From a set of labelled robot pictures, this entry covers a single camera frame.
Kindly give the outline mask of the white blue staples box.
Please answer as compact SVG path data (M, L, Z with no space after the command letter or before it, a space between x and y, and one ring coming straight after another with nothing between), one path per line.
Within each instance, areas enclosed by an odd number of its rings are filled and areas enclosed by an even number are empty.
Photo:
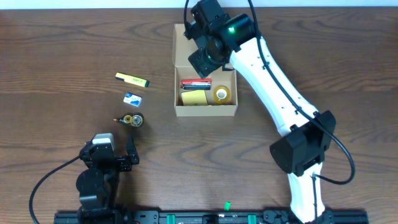
M124 96L123 102L131 106L139 107L142 102L142 98L133 93L127 92Z

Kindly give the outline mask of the clear yellow tape roll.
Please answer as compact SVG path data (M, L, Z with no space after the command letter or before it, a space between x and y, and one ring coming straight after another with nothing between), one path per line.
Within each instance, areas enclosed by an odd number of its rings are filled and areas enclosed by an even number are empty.
M226 86L220 85L217 86L213 91L213 98L216 104L226 105L229 102L231 93L229 88Z

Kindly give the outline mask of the yellow polar bear notepad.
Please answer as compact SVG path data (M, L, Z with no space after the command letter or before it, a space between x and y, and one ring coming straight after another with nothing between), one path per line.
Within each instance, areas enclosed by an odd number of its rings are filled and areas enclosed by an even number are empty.
M181 94L184 106L207 106L205 90L186 91Z

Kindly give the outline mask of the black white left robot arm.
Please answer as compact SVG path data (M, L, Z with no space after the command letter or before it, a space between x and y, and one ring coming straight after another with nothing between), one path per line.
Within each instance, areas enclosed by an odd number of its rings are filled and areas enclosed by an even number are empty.
M116 205L119 175L129 172L139 163L139 156L130 135L124 156L114 155L114 138L111 133L96 134L80 151L80 159L87 166L76 180L81 207L78 223L124 224L134 223L131 212Z

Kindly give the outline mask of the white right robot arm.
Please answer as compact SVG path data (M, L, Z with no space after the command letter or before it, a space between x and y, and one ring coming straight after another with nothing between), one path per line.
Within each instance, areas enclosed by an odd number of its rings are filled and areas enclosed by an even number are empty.
M333 115L329 111L320 114L295 89L272 58L254 17L231 18L218 1L198 1L190 13L194 21L184 23L184 35L198 48L188 61L201 78L229 63L251 85L281 135L270 152L288 175L290 210L301 223L319 222L325 206L315 176L322 169L331 139L314 123L332 132Z

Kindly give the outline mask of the black gold correction tape dispenser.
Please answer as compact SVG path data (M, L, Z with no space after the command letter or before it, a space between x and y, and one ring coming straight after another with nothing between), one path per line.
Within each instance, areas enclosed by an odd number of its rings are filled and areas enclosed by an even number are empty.
M114 118L113 121L133 128L140 128L144 124L144 116L141 113L128 113L120 118Z

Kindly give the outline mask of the brown cardboard box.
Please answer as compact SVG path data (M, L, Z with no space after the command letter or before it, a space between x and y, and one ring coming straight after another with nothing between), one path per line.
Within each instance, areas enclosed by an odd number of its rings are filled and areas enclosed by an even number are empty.
M197 50L193 40L187 40L183 35L185 26L183 24L174 25L172 61L175 67L175 99L174 108L176 115L182 116L234 116L238 108L236 71L228 64L226 70L221 68L211 73L211 89L206 90L206 105L186 105L183 102L182 93L186 90L182 88L182 80L199 79L199 75L188 61L188 57ZM219 86L227 88L227 101L219 104L215 101L215 91Z

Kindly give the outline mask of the yellow highlighter pen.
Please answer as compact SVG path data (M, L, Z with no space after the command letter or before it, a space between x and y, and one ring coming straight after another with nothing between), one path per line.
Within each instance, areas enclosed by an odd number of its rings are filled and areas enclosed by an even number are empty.
M147 88L149 86L149 81L143 78L135 77L132 75L127 75L125 73L117 73L115 74L115 79L124 81L126 83L130 83L133 85L141 86Z

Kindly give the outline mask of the small green marker piece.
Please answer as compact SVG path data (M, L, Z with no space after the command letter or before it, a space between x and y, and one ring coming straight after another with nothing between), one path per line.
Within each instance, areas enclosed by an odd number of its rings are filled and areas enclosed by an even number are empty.
M225 202L224 210L225 211L229 211L230 210L230 206L231 206L230 202Z

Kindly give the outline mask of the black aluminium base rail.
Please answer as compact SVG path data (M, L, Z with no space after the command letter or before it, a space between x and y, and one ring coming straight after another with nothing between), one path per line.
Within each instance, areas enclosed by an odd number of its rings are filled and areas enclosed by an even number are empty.
M285 224L300 223L287 210L263 212L158 212L155 210L95 215L81 212L59 212L55 224L111 223L111 224Z

